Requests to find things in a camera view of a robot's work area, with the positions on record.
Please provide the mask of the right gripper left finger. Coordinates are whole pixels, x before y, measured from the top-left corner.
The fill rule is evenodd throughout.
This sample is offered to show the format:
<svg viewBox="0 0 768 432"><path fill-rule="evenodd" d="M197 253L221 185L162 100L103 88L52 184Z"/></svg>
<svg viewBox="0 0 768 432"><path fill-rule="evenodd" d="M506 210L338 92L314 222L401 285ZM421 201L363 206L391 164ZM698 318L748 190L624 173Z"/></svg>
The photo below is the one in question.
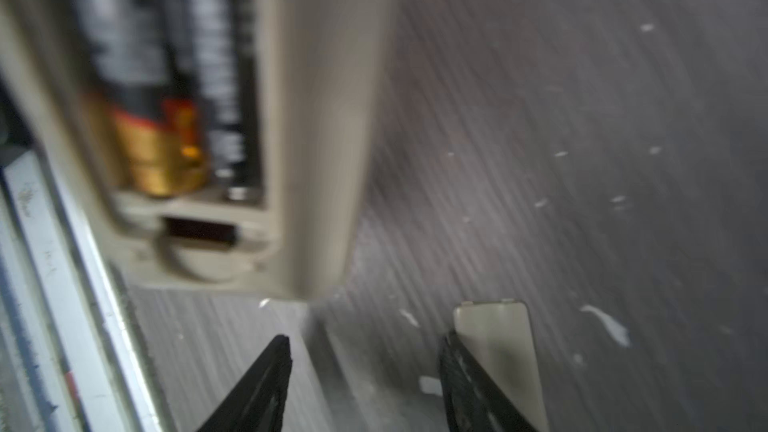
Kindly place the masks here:
<svg viewBox="0 0 768 432"><path fill-rule="evenodd" d="M198 430L281 431L292 364L289 337L276 335Z"/></svg>

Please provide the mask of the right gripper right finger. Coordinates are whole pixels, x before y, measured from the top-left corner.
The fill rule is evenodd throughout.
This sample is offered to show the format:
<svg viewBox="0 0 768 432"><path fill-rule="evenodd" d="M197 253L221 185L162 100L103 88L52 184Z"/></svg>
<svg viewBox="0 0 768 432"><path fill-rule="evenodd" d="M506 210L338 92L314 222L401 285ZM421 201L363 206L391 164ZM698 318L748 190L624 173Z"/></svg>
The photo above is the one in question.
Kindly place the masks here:
<svg viewBox="0 0 768 432"><path fill-rule="evenodd" d="M443 339L439 378L451 432L536 431L455 331Z"/></svg>

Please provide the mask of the remote battery cover beige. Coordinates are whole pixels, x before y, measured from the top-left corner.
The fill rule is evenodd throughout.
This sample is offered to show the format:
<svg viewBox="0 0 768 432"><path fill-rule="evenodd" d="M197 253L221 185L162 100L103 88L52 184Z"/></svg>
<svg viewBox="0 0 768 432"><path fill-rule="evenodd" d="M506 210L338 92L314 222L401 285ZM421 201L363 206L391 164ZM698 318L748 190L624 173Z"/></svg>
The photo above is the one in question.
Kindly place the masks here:
<svg viewBox="0 0 768 432"><path fill-rule="evenodd" d="M528 307L522 301L464 302L454 330L507 403L535 431L550 429Z"/></svg>

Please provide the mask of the white remote control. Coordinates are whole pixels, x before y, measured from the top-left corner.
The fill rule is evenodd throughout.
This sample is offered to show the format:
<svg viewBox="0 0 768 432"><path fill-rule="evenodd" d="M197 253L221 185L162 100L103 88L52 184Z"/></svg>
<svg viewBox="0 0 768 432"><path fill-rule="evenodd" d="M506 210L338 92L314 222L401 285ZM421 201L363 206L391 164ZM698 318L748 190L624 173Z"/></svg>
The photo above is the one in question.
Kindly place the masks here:
<svg viewBox="0 0 768 432"><path fill-rule="evenodd" d="M1 81L132 283L308 300L343 278L365 185L397 0L254 0L262 189L224 198L207 143L187 0L191 94L208 180L176 197L134 187L73 0L1 0Z"/></svg>

